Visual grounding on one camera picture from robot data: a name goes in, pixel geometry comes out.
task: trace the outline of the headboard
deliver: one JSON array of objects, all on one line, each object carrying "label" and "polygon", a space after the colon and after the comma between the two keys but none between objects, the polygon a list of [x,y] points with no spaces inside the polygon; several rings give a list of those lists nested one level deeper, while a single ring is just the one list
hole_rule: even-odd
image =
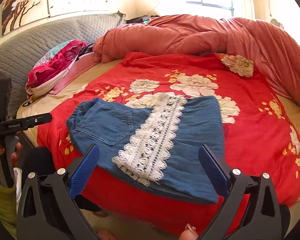
[{"label": "headboard", "polygon": [[26,30],[0,45],[0,78],[11,77],[8,114],[15,116],[27,99],[28,73],[47,51],[69,40],[93,43],[108,29],[125,23],[125,14],[94,14],[65,18]]}]

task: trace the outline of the red floral bedsheet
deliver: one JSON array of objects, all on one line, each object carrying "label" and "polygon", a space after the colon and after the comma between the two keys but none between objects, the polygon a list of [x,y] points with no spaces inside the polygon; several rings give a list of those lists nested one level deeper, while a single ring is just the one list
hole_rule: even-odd
[{"label": "red floral bedsheet", "polygon": [[[159,92],[193,97],[214,95],[220,104],[225,160],[245,174],[270,174],[279,203],[293,205],[300,196],[300,137],[284,108],[253,62],[240,56],[208,54],[151,56],[132,52],[116,67],[84,85],[38,127],[38,144],[53,155],[55,167],[67,167],[80,156],[71,144],[66,119],[82,101],[100,97],[130,107],[152,107]],[[136,189],[97,167],[83,196],[101,207],[149,221],[179,234],[190,223],[200,233],[222,203],[198,205],[159,197]],[[240,223],[243,198],[230,230]]]}]

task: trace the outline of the beige mattress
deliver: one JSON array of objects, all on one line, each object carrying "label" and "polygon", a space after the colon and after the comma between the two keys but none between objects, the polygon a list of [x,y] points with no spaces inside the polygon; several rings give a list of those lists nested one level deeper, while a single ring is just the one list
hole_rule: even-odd
[{"label": "beige mattress", "polygon": [[[121,60],[112,61],[106,64],[98,64],[82,74],[71,84],[65,87],[57,95],[45,95],[34,103],[26,107],[20,107],[17,113],[17,118],[23,118],[31,115],[47,113],[53,110],[56,106],[60,105],[63,101],[71,97],[73,94],[81,91],[82,87],[104,72],[110,70],[117,65]],[[300,134],[300,107],[294,102],[278,96],[279,100],[284,105],[286,113],[290,120],[293,122]],[[24,132],[33,145],[37,146],[37,127],[31,128]],[[295,226],[300,219],[300,198],[296,204],[290,208],[291,220],[288,232]]]}]

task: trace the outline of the tile floor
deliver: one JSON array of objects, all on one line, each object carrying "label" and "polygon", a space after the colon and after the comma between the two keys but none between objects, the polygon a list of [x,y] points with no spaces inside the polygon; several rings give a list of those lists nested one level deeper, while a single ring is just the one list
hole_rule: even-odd
[{"label": "tile floor", "polygon": [[134,223],[132,221],[122,221],[111,215],[106,218],[96,217],[92,212],[81,210],[87,221],[97,232],[100,229],[108,229],[116,240],[177,240],[168,232],[157,233],[156,230]]}]

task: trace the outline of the denim pocket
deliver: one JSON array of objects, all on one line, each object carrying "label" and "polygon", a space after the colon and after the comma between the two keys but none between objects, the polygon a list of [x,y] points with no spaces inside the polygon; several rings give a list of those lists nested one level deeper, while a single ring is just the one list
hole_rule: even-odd
[{"label": "denim pocket", "polygon": [[108,145],[115,145],[133,129],[131,112],[97,102],[75,128]]}]

